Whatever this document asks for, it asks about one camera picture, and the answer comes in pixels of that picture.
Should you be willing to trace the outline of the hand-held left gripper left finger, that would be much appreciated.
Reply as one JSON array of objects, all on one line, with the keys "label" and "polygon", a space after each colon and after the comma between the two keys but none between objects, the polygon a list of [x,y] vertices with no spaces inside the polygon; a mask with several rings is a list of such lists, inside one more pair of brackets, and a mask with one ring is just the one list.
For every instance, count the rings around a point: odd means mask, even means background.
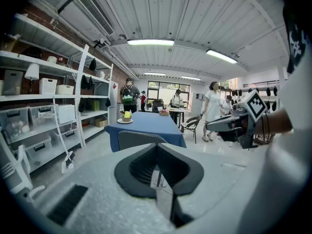
[{"label": "hand-held left gripper left finger", "polygon": [[128,148],[84,163],[58,181],[52,195],[62,199],[80,192],[88,201],[155,201],[155,166],[155,144]]}]

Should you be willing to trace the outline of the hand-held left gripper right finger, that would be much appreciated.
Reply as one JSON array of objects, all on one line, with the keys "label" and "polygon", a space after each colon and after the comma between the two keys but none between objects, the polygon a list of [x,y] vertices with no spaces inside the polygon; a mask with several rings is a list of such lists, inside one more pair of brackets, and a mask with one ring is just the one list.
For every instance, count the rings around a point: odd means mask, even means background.
[{"label": "hand-held left gripper right finger", "polygon": [[246,163],[159,144],[157,164],[179,199],[220,199],[234,186]]}]

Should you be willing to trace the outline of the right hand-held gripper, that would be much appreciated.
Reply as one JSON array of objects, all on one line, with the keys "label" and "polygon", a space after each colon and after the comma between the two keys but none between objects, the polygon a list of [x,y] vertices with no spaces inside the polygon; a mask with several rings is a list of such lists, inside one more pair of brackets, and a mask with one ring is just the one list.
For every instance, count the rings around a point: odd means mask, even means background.
[{"label": "right hand-held gripper", "polygon": [[206,129],[219,132],[225,142],[238,142],[243,149],[255,148],[254,131],[256,123],[266,112],[267,106],[257,90],[253,90],[227,116],[222,116],[206,124]]}]

